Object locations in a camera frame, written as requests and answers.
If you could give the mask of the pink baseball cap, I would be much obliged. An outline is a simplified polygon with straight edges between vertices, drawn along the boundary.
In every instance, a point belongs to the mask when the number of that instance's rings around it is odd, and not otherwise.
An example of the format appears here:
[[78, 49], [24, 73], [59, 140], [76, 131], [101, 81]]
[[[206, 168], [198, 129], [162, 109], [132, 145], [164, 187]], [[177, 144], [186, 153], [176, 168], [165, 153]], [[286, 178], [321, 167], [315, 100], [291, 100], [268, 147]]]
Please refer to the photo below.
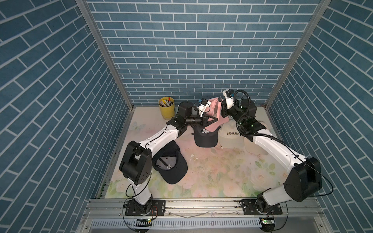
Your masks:
[[221, 103], [222, 99], [219, 97], [212, 98], [209, 100], [210, 102], [210, 108], [209, 111], [207, 112], [207, 115], [212, 118], [215, 117], [217, 118], [217, 121], [215, 123], [212, 123], [211, 125], [205, 127], [206, 130], [209, 132], [214, 132], [217, 130], [217, 128], [229, 121], [228, 117], [222, 117], [221, 116]]

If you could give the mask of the grey baseball cap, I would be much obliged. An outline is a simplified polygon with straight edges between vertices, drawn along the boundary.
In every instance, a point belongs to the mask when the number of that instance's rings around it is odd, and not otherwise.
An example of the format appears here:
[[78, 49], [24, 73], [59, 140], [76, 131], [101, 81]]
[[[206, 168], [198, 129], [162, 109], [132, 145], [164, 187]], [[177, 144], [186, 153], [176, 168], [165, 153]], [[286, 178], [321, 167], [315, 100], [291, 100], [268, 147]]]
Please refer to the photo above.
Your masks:
[[198, 147], [213, 148], [217, 145], [220, 126], [213, 132], [206, 130], [201, 125], [192, 125], [191, 127], [194, 131], [195, 144]]

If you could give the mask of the cream white baseball cap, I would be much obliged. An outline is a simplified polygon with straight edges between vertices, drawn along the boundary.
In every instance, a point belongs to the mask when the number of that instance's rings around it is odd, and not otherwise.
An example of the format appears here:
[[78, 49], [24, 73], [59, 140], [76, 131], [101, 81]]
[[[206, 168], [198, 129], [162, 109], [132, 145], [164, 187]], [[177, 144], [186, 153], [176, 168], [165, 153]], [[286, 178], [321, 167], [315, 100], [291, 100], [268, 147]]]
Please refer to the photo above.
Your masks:
[[244, 147], [244, 138], [240, 135], [236, 122], [230, 119], [219, 129], [218, 142], [222, 148], [241, 149]]

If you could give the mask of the black baseball cap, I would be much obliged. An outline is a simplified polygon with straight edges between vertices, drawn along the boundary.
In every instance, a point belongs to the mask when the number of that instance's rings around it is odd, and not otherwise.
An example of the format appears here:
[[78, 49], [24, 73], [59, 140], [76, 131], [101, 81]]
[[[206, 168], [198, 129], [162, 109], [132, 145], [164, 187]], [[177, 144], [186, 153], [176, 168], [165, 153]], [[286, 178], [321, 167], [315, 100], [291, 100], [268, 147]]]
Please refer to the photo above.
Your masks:
[[153, 156], [152, 164], [168, 184], [178, 183], [188, 171], [187, 162], [174, 140]]

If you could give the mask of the beige Colorado baseball cap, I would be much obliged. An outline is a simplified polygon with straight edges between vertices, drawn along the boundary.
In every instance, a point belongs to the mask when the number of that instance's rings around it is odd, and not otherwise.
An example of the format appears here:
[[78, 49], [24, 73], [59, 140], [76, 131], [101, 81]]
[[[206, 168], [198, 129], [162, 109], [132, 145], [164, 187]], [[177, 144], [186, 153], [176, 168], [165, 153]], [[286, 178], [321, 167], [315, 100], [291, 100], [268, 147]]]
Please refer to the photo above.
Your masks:
[[268, 155], [268, 152], [265, 151], [262, 147], [258, 146], [257, 144], [251, 142], [248, 138], [244, 138], [244, 147], [247, 152], [256, 155]]

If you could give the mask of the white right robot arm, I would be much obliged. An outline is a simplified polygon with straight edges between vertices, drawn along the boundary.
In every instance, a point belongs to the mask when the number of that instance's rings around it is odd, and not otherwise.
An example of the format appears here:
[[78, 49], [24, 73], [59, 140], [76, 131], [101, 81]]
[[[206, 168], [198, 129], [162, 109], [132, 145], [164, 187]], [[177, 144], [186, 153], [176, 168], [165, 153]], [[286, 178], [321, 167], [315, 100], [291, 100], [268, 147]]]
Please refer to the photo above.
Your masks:
[[282, 202], [302, 202], [322, 188], [320, 162], [314, 157], [306, 158], [292, 150], [257, 121], [253, 114], [249, 113], [253, 103], [246, 91], [226, 89], [223, 95], [225, 99], [222, 102], [221, 115], [235, 120], [241, 136], [263, 148], [288, 172], [283, 184], [257, 195], [256, 207], [259, 212], [267, 213], [273, 206]]

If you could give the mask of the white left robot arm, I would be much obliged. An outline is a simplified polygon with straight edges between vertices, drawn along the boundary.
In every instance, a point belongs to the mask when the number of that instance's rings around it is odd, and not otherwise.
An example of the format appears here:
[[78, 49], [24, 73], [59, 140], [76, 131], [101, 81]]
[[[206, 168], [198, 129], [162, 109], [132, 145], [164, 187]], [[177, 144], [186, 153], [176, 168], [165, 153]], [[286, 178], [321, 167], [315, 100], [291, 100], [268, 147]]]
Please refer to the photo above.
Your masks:
[[134, 191], [135, 207], [146, 213], [152, 206], [153, 196], [148, 188], [152, 170], [157, 170], [169, 184], [176, 184], [184, 178], [188, 166], [175, 140], [188, 126], [198, 130], [216, 123], [219, 110], [220, 106], [214, 100], [203, 99], [199, 106], [182, 102], [176, 115], [162, 130], [141, 142], [128, 143], [119, 170]]

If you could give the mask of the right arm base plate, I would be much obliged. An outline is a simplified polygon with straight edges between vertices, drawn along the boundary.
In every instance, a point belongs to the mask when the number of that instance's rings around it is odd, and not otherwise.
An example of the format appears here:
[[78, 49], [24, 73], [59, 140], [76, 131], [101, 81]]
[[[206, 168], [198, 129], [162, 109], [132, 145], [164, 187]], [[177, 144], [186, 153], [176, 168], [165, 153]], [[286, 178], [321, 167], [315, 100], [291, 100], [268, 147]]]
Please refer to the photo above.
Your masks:
[[279, 204], [269, 206], [261, 200], [242, 199], [239, 201], [244, 215], [282, 215], [283, 211]]

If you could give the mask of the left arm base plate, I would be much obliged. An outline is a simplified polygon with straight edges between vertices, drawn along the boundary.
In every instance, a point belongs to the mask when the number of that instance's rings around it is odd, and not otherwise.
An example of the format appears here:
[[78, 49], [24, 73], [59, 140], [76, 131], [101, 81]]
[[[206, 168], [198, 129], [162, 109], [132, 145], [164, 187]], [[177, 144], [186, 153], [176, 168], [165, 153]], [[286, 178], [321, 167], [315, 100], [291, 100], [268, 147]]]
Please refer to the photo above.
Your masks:
[[141, 215], [153, 215], [163, 216], [165, 214], [166, 201], [159, 199], [150, 199], [144, 205], [139, 204], [135, 200], [130, 199], [125, 204], [124, 214], [126, 216], [141, 216]]

